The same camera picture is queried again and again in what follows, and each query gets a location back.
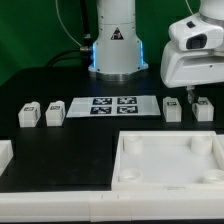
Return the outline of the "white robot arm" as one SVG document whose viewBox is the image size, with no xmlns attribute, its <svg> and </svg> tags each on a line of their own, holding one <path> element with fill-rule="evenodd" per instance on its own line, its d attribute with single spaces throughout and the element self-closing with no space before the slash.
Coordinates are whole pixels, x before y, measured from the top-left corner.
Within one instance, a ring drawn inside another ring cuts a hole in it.
<svg viewBox="0 0 224 224">
<path fill-rule="evenodd" d="M 136 35 L 135 0 L 97 0 L 99 35 L 89 73 L 126 81 L 146 71 L 143 43 Z M 200 0 L 199 12 L 173 23 L 160 68 L 169 88 L 224 82 L 224 0 Z"/>
</svg>

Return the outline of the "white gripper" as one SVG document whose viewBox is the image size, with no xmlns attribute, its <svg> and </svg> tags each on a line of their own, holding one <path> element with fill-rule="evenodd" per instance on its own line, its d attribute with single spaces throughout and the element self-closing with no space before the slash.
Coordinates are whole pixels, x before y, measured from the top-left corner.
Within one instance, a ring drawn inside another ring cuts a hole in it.
<svg viewBox="0 0 224 224">
<path fill-rule="evenodd" d="M 186 87 L 190 104 L 195 85 L 224 82 L 224 21 L 196 13 L 169 27 L 160 75 L 169 88 Z"/>
</svg>

